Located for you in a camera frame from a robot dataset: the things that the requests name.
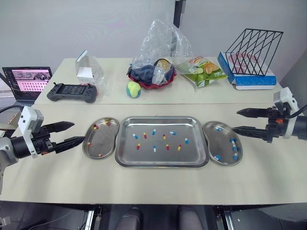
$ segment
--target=laptop keyboard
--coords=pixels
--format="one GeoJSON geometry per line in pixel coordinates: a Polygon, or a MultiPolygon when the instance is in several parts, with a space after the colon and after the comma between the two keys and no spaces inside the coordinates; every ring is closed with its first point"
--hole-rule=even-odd
{"type": "Polygon", "coordinates": [[[25,107],[25,106],[31,107],[33,104],[32,103],[16,102],[14,105],[20,105],[20,106],[23,106],[23,107],[25,107]]]}

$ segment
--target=laptop screen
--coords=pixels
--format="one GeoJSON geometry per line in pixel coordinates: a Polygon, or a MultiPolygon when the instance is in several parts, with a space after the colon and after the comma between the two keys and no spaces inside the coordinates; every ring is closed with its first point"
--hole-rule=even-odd
{"type": "Polygon", "coordinates": [[[52,77],[49,67],[3,67],[2,69],[17,101],[35,101],[52,77]]]}

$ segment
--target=metal file holder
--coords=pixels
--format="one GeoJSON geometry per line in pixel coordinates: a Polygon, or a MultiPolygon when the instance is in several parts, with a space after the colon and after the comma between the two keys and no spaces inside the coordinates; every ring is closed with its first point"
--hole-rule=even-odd
{"type": "Polygon", "coordinates": [[[245,29],[225,53],[231,72],[265,76],[282,35],[280,31],[245,29]]]}

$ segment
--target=green snack package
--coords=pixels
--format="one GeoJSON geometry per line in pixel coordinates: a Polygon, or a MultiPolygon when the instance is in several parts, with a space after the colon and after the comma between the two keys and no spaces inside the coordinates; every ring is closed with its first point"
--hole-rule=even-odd
{"type": "Polygon", "coordinates": [[[192,81],[196,87],[204,87],[213,81],[227,77],[221,68],[202,56],[176,65],[176,69],[192,81]]]}

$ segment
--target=stainless steel tray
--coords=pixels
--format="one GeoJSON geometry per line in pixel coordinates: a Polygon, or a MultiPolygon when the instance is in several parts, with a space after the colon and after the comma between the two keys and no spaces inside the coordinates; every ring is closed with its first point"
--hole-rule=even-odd
{"type": "Polygon", "coordinates": [[[214,162],[232,166],[242,160],[242,145],[231,127],[219,121],[210,121],[203,126],[203,132],[208,142],[210,157],[214,162]],[[236,151],[233,150],[231,139],[234,139],[236,151]]]}
{"type": "Polygon", "coordinates": [[[202,167],[209,161],[205,143],[201,124],[194,117],[127,117],[120,125],[115,159],[125,167],[202,167]]]}
{"type": "Polygon", "coordinates": [[[101,118],[88,128],[83,142],[83,153],[92,159],[110,155],[115,148],[119,122],[111,117],[101,118]]]}

